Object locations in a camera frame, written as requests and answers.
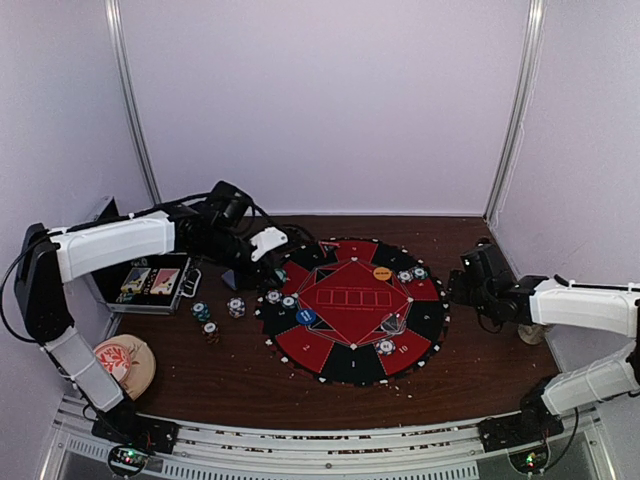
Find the white robotic arm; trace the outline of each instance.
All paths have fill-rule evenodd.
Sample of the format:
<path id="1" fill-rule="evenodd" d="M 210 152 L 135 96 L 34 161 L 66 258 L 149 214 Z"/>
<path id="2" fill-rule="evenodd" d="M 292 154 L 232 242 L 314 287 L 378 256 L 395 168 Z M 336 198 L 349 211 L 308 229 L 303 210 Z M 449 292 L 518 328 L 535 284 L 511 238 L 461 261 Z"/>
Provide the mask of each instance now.
<path id="1" fill-rule="evenodd" d="M 247 279 L 253 286 L 278 284 L 281 280 L 267 253 L 286 244 L 288 237 L 273 226 L 248 239 L 236 234 L 234 229 L 251 207 L 255 204 L 250 197 L 219 182 L 196 204 L 172 202 L 71 228 L 47 230 L 36 224 L 27 230 L 14 285 L 27 332 L 110 430 L 135 439 L 154 426 L 139 425 L 133 402 L 76 329 L 63 284 L 111 265 L 174 251 L 231 268 L 239 285 L 247 286 Z"/>
<path id="2" fill-rule="evenodd" d="M 529 300 L 531 319 L 539 325 L 572 325 L 606 330 L 629 338 L 638 331 L 640 292 L 635 284 L 623 286 L 576 285 L 574 281 L 541 282 Z M 560 374 L 545 387 L 542 400 L 553 415 L 594 401 L 604 401 L 623 393 L 640 391 L 629 358 L 635 342 L 593 362 Z"/>
<path id="3" fill-rule="evenodd" d="M 465 253 L 462 262 L 464 271 L 454 270 L 449 278 L 452 301 L 474 307 L 479 318 L 488 317 L 496 326 L 505 322 L 571 325 L 637 340 L 640 288 L 635 284 L 584 285 L 559 276 L 526 276 L 514 281 L 499 250 L 488 241 L 480 241 Z M 521 400 L 522 417 L 516 421 L 483 422 L 485 448 L 506 447 L 517 438 L 535 439 L 549 426 L 562 428 L 558 415 L 638 392 L 640 355 L 637 342 L 631 341 L 590 365 L 543 379 Z"/>

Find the brown wooden surface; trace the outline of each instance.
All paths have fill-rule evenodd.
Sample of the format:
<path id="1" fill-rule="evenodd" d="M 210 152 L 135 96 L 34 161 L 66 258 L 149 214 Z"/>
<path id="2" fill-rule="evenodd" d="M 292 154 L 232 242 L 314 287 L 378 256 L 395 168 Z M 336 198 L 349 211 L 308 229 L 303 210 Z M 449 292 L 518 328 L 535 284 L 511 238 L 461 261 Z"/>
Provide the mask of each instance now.
<path id="1" fill-rule="evenodd" d="M 489 236 L 478 218 L 290 217 L 318 238 L 354 236 L 404 245 L 444 282 L 460 268 L 460 254 Z M 374 387 L 323 385 L 278 361 L 264 345 L 252 316 L 256 295 L 244 294 L 247 316 L 226 310 L 234 296 L 220 271 L 205 266 L 194 301 L 209 304 L 222 338 L 207 345 L 184 299 L 175 317 L 128 315 L 120 333 L 145 340 L 156 355 L 157 374 L 136 402 L 143 413 L 205 423 L 278 429 L 352 429 L 427 425 L 518 409 L 538 380 L 557 373 L 546 344 L 531 347 L 514 326 L 500 335 L 480 329 L 475 313 L 452 306 L 442 350 L 420 371 L 395 384 Z"/>

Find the poker chip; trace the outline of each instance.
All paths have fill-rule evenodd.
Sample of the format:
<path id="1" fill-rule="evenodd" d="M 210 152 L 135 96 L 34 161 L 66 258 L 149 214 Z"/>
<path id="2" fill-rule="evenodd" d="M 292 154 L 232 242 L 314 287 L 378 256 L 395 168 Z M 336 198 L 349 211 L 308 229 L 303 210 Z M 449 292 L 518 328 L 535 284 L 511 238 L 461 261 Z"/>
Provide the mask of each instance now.
<path id="1" fill-rule="evenodd" d="M 247 307 L 244 300 L 240 297 L 232 298 L 227 302 L 227 308 L 229 309 L 229 315 L 233 318 L 244 317 Z"/>
<path id="2" fill-rule="evenodd" d="M 202 327 L 202 330 L 204 330 L 204 333 L 213 333 L 218 330 L 218 326 L 213 322 L 207 322 Z"/>
<path id="3" fill-rule="evenodd" d="M 311 325 L 316 321 L 316 312 L 310 308 L 305 308 L 296 313 L 296 320 L 300 325 Z"/>
<path id="4" fill-rule="evenodd" d="M 296 306 L 296 299 L 294 297 L 284 297 L 282 299 L 282 306 L 284 308 L 295 308 Z"/>
<path id="5" fill-rule="evenodd" d="M 282 298 L 282 293 L 280 293 L 277 290 L 269 290 L 265 295 L 265 298 L 267 299 L 267 302 L 271 304 L 276 304 Z"/>
<path id="6" fill-rule="evenodd" d="M 204 302 L 197 302 L 191 306 L 191 314 L 199 321 L 206 322 L 211 318 L 209 306 Z"/>
<path id="7" fill-rule="evenodd" d="M 396 351 L 396 344 L 391 340 L 382 340 L 376 343 L 376 352 L 378 355 L 391 355 Z"/>
<path id="8" fill-rule="evenodd" d="M 208 344 L 220 341 L 220 329 L 215 322 L 207 322 L 202 326 L 202 335 Z"/>
<path id="9" fill-rule="evenodd" d="M 426 280 L 429 277 L 429 274 L 424 267 L 416 267 L 413 269 L 413 276 L 418 280 Z"/>
<path id="10" fill-rule="evenodd" d="M 284 284 L 287 281 L 287 272 L 284 268 L 276 268 L 276 275 L 280 279 L 280 281 Z"/>
<path id="11" fill-rule="evenodd" d="M 409 283 L 411 280 L 413 280 L 413 275 L 411 274 L 411 272 L 405 270 L 398 273 L 398 280 L 400 280 L 402 283 Z"/>

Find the white wall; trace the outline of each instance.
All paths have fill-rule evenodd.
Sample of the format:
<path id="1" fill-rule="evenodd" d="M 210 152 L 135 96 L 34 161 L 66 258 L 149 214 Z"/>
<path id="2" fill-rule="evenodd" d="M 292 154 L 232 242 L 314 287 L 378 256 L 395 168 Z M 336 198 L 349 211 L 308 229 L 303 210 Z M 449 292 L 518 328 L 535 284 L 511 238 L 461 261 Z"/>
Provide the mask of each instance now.
<path id="1" fill-rule="evenodd" d="M 2 272 L 32 223 L 77 223 L 107 194 L 125 210 L 148 205 L 102 2 L 0 1 L 0 167 Z M 70 292 L 79 328 L 95 342 L 108 316 L 84 284 Z M 24 332 L 12 285 L 5 306 Z M 0 351 L 0 476 L 34 478 L 62 384 L 36 347 L 1 326 Z"/>
<path id="2" fill-rule="evenodd" d="M 549 2 L 533 100 L 494 226 L 519 273 L 640 282 L 640 3 Z M 550 336 L 565 369 L 628 340 Z M 622 478 L 637 479 L 640 401 L 600 408 Z"/>
<path id="3" fill-rule="evenodd" d="M 224 178 L 274 213 L 483 213 L 528 5 L 122 2 L 163 198 Z"/>

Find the cable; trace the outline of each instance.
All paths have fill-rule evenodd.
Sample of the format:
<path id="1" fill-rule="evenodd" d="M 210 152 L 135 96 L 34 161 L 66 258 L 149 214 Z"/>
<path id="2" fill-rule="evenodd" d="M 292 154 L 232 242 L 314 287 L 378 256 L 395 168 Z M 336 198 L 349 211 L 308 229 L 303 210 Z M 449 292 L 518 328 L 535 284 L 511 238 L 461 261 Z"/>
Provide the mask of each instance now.
<path id="1" fill-rule="evenodd" d="M 504 323 L 500 323 L 495 330 L 489 330 L 487 327 L 484 326 L 484 322 L 482 321 L 482 315 L 480 315 L 479 313 L 476 313 L 478 315 L 478 325 L 480 325 L 480 328 L 483 329 L 485 332 L 489 332 L 492 335 L 497 335 L 500 332 L 502 332 L 502 327 L 504 326 Z"/>
<path id="2" fill-rule="evenodd" d="M 33 338 L 27 338 L 27 337 L 23 337 L 22 335 L 19 335 L 18 333 L 15 332 L 15 330 L 13 328 L 11 328 L 11 325 L 9 325 L 7 317 L 4 314 L 4 300 L 3 300 L 4 289 L 5 289 L 5 286 L 7 284 L 7 280 L 9 280 L 9 277 L 11 276 L 11 272 L 13 271 L 13 269 L 16 268 L 16 266 L 18 266 L 20 261 L 24 257 L 26 257 L 28 254 L 30 254 L 33 251 L 34 248 L 36 248 L 38 245 L 40 245 L 42 242 L 44 242 L 48 238 L 49 238 L 48 235 L 45 236 L 45 237 L 40 238 L 38 241 L 36 241 L 33 244 L 29 245 L 29 247 L 27 247 L 20 255 L 18 255 L 16 257 L 16 259 L 13 261 L 13 263 L 11 263 L 11 265 L 9 266 L 7 271 L 5 272 L 4 277 L 2 279 L 2 282 L 0 283 L 0 318 L 2 318 L 2 323 L 4 324 L 4 326 L 7 329 L 7 331 L 14 338 L 16 338 L 16 339 L 18 339 L 18 340 L 20 340 L 21 342 L 24 342 L 24 343 L 38 343 L 38 342 L 36 340 L 34 340 Z"/>
<path id="3" fill-rule="evenodd" d="M 573 439 L 576 437 L 576 433 L 578 432 L 578 422 L 580 420 L 580 412 L 578 411 L 578 408 L 574 408 L 574 411 L 576 412 L 576 416 L 575 416 L 575 425 L 573 426 L 573 432 L 571 432 L 571 436 L 569 437 L 569 441 L 567 442 L 567 444 L 564 447 L 564 450 L 562 450 L 562 452 L 560 453 L 560 455 L 558 455 L 558 457 L 551 462 L 550 465 L 547 465 L 546 467 L 544 467 L 542 469 L 543 474 L 546 473 L 547 471 L 551 470 L 553 467 L 555 467 L 558 462 L 560 460 L 562 460 L 562 458 L 566 455 L 567 451 L 569 451 L 569 447 L 571 447 L 571 444 L 573 443 Z"/>

